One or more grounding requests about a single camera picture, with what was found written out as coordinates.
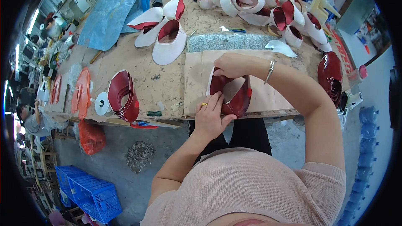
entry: blue fabric sheet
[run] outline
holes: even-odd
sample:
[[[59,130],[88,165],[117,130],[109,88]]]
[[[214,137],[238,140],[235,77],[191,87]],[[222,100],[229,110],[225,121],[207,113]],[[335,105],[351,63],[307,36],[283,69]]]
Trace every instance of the blue fabric sheet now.
[[[89,14],[78,44],[109,50],[120,33],[138,32],[127,23],[149,9],[149,0],[99,0]]]

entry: pink knit sweater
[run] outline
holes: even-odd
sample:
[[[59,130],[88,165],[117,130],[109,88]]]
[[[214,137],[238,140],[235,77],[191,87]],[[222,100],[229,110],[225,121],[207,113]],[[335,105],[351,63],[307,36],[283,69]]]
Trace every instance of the pink knit sweater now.
[[[204,226],[228,213],[279,222],[332,225],[345,196],[346,173],[324,163],[291,170],[249,148],[217,150],[201,159],[177,191],[161,194],[142,226]]]

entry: black pants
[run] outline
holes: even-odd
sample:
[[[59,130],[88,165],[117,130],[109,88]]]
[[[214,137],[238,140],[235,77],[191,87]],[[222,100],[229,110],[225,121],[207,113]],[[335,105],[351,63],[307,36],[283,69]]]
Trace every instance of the black pants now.
[[[189,120],[190,135],[195,128],[195,121]],[[224,135],[220,134],[213,139],[195,160],[194,164],[199,162],[201,156],[210,154],[218,149],[223,148],[251,148],[272,156],[271,146],[267,130],[265,129],[264,120],[262,118],[254,119],[236,119],[234,120],[232,139],[229,144],[225,141]]]

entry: silver bracelet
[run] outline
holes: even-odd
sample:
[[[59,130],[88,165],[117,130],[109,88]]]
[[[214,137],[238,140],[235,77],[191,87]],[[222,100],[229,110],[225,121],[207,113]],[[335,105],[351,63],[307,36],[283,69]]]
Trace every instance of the silver bracelet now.
[[[274,71],[274,65],[276,63],[276,60],[271,60],[271,63],[269,64],[269,71],[268,71],[268,76],[265,79],[264,84],[268,82],[269,77],[271,77],[272,72]]]

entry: red plastic bag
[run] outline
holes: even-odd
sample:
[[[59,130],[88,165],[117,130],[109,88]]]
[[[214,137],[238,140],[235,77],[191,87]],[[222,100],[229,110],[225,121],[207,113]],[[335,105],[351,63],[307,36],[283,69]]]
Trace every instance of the red plastic bag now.
[[[106,136],[101,128],[81,120],[78,123],[78,129],[80,130],[80,143],[86,154],[98,153],[105,147]]]

